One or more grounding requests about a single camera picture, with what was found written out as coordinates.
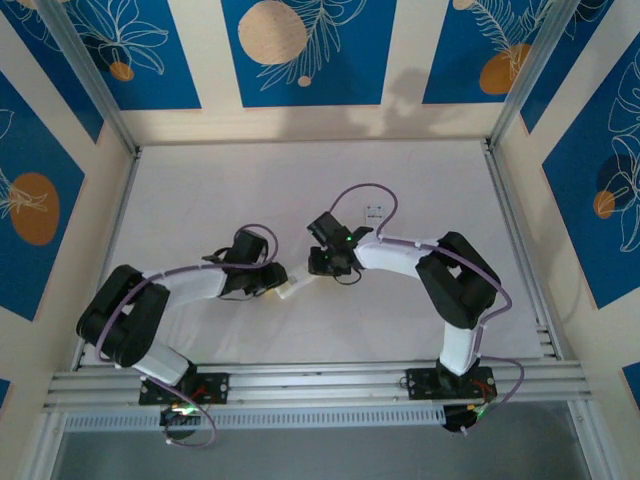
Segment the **white remote control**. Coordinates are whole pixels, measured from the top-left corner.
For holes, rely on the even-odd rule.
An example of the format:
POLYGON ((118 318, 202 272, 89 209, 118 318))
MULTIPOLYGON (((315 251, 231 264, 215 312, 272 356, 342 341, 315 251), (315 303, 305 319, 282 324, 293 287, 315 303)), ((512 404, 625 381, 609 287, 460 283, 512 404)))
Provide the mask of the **white remote control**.
POLYGON ((304 265, 300 265, 288 272, 287 280, 275 291, 281 299, 287 299, 295 292, 309 285, 314 280, 314 276, 309 273, 304 265))

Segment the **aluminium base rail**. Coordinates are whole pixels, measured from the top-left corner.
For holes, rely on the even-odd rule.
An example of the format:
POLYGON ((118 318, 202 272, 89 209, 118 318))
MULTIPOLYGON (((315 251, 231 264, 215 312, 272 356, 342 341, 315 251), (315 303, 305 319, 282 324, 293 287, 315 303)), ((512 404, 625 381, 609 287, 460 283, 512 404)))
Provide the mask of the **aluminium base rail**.
MULTIPOLYGON (((577 360, 525 359, 523 383, 514 402, 574 401, 592 397, 577 360)), ((433 361, 320 364, 201 365, 206 373, 227 373, 227 408, 296 408, 405 405, 400 379, 410 368, 433 361)), ((82 412, 137 408, 140 375, 131 369, 87 366, 53 375, 45 412, 82 412)))

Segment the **aluminium table side rail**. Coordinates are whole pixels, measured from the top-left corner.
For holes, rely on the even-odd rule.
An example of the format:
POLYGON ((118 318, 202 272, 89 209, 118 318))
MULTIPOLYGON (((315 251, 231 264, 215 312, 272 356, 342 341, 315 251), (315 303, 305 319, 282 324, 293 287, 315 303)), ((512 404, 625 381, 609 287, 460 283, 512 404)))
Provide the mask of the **aluminium table side rail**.
POLYGON ((557 338, 547 299, 536 276, 533 257, 525 238, 519 203, 512 188, 506 166, 495 153, 489 139, 485 139, 483 142, 483 154, 498 198, 498 204, 507 226, 516 264, 524 281, 529 303, 535 312, 536 329, 539 333, 545 335, 545 341, 540 341, 543 347, 543 356, 554 360, 564 360, 563 347, 557 338))
POLYGON ((117 205, 117 209, 116 209, 116 213, 115 213, 115 217, 113 219, 112 225, 111 225, 111 229, 109 231, 109 238, 108 238, 108 243, 106 246, 106 250, 104 253, 104 258, 101 264, 101 268, 100 268, 100 272, 98 275, 98 279, 96 282, 96 287, 95 287, 95 292, 97 292, 99 290, 99 288, 101 287, 101 285, 104 283, 104 281, 106 280, 106 277, 108 275, 108 270, 109 270, 109 265, 111 263, 111 259, 113 257, 113 253, 115 250, 115 246, 119 237, 119 233, 121 230, 121 225, 124 219, 124 215, 126 213, 126 209, 129 203, 129 198, 131 195, 131 191, 133 189, 133 185, 135 183, 135 179, 136 179, 136 175, 137 175, 137 171, 139 168, 139 163, 140 163, 140 158, 142 156, 142 152, 143 152, 143 147, 138 147, 136 150, 136 155, 133 158, 131 165, 128 169, 128 173, 127 173, 127 177, 126 177, 126 181, 124 184, 124 188, 119 200, 119 203, 117 205))

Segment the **black controller board with LED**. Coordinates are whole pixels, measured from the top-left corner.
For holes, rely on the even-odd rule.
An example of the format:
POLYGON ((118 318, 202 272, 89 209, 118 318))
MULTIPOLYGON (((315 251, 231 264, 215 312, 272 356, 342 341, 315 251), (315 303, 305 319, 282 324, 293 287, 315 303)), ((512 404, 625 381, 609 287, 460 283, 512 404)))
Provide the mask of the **black controller board with LED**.
POLYGON ((452 433, 466 435, 482 417, 491 411, 488 405, 448 405, 444 407, 445 424, 443 427, 452 433))
POLYGON ((161 411, 159 425, 168 444, 181 442, 196 433, 194 429, 200 423, 200 416, 189 407, 187 411, 168 407, 161 411))

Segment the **aluminium frame post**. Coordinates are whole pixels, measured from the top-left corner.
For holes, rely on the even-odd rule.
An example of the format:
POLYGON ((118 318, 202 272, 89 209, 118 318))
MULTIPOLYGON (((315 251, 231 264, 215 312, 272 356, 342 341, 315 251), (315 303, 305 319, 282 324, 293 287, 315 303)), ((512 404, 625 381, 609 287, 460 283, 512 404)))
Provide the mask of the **aluminium frame post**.
POLYGON ((57 0, 33 0, 40 17, 92 103, 133 160, 140 147, 64 7, 57 0))
POLYGON ((580 0, 554 0, 549 15, 542 23, 524 65, 507 94, 500 114, 486 139, 489 152, 494 153, 529 97, 544 70, 580 0))

